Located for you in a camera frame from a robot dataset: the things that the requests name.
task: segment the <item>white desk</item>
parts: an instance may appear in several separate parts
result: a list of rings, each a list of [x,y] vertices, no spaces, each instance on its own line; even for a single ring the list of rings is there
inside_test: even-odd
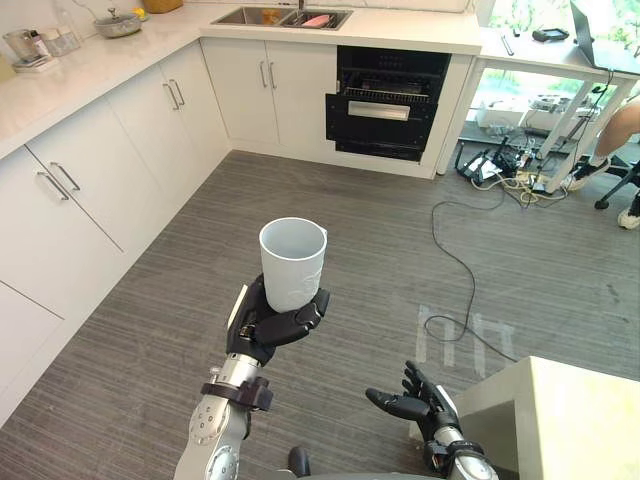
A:
[[[558,121],[555,128],[549,133],[549,136],[542,145],[540,156],[543,158],[549,153],[551,146],[556,142],[560,136],[560,132],[563,131],[563,128],[576,112],[582,100],[591,91],[593,84],[596,82],[606,83],[609,76],[609,73],[606,71],[592,68],[578,46],[575,45],[571,39],[563,42],[542,44],[534,41],[529,32],[523,32],[519,38],[507,34],[507,41],[514,52],[513,56],[509,56],[500,39],[501,31],[490,28],[483,28],[481,30],[482,51],[469,69],[455,113],[449,124],[447,140],[443,144],[438,157],[437,171],[440,174],[446,172],[450,163],[451,155],[462,131],[467,112],[471,106],[485,68],[539,73],[564,78],[574,78],[584,82],[573,101],[569,104],[567,111]],[[587,150],[598,132],[604,127],[622,101],[629,95],[631,88],[638,80],[640,80],[640,76],[622,73],[614,74],[611,84],[617,88],[613,97],[604,107],[602,113],[586,127],[582,139],[574,146],[569,157],[567,157],[568,161],[561,165],[554,178],[549,182],[547,186],[548,192],[553,192],[558,188],[562,179],[569,173],[574,156],[579,159]]]
[[[640,383],[527,357],[454,399],[465,438],[521,480],[640,478]]]

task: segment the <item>robotic arm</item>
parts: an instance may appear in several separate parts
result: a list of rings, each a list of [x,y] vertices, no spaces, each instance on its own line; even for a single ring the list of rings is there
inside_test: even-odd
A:
[[[451,480],[498,480],[482,447],[462,436],[458,412],[447,392],[431,383],[413,362],[405,366],[402,395],[368,388],[367,398],[395,417],[418,423],[430,473]]]
[[[189,423],[189,439],[174,480],[235,480],[240,444],[249,436],[251,411],[267,411],[273,398],[260,376],[276,347],[309,334],[322,320],[329,292],[320,289],[299,310],[277,313],[267,303],[264,279],[244,286],[227,323],[227,358],[212,369]]]
[[[227,357],[211,369],[202,399],[189,423],[187,446],[174,480],[236,480],[240,445],[249,436],[251,412],[267,411],[273,398],[269,382],[260,376],[277,347],[295,342],[316,328],[326,312],[329,292],[320,289],[307,305],[277,313],[267,303],[259,276],[244,286],[227,323]],[[399,418],[416,421],[425,440],[424,460],[430,473],[450,480],[497,480],[482,448],[464,440],[455,407],[440,386],[433,385],[412,362],[406,363],[402,395],[367,389],[377,407]],[[279,470],[268,480],[292,480]],[[425,480],[403,474],[335,474],[313,480]]]

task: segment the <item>black oven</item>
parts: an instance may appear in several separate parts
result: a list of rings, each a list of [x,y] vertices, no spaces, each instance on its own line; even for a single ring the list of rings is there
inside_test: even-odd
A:
[[[336,150],[420,161],[449,54],[338,47],[339,93],[326,96]]]

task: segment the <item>white cup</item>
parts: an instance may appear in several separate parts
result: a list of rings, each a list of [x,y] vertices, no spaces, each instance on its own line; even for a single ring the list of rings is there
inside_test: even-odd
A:
[[[260,230],[267,302],[276,312],[296,310],[318,292],[327,231],[311,220],[278,218]]]

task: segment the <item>shoe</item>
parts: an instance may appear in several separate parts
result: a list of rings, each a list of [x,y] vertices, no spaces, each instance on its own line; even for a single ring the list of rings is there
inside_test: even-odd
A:
[[[640,194],[636,195],[629,208],[620,212],[618,225],[627,230],[633,230],[640,226]]]
[[[611,159],[609,157],[607,157],[607,159],[597,167],[594,167],[590,163],[585,163],[574,172],[567,175],[567,177],[562,181],[562,186],[569,192],[580,190],[585,186],[590,178],[594,175],[598,175],[599,173],[606,172],[610,166]]]

